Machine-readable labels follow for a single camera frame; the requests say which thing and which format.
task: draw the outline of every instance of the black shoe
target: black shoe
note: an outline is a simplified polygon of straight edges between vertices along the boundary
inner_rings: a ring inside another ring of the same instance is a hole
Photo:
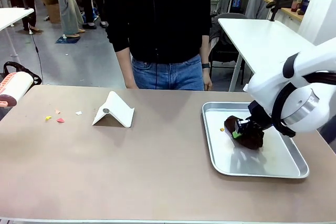
[[[97,29],[96,25],[90,26],[89,24],[83,24],[83,29]]]
[[[108,25],[103,25],[102,23],[99,23],[99,25],[104,29],[106,29],[108,27]]]

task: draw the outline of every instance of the black sleeve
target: black sleeve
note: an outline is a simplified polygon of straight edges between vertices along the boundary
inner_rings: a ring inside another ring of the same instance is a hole
[[[199,2],[201,12],[201,32],[202,35],[209,35],[211,24],[211,0],[200,0]]]
[[[127,3],[129,0],[104,0],[104,11],[109,23],[107,38],[115,52],[129,47]]]

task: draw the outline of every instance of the metal tray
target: metal tray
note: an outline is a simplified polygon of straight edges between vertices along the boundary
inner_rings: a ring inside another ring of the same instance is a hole
[[[293,140],[274,127],[265,130],[264,146],[257,151],[238,144],[226,129],[221,132],[229,116],[249,117],[248,105],[243,102],[208,102],[203,105],[206,137],[215,169],[231,176],[308,177],[309,167]]]

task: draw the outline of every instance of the watch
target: watch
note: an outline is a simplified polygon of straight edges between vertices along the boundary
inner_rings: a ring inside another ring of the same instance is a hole
[[[210,68],[210,63],[202,64],[202,69]]]

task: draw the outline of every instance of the person in black jacket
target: person in black jacket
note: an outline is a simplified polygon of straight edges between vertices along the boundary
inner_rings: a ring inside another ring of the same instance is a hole
[[[105,0],[107,34],[127,88],[211,88],[210,1]]]

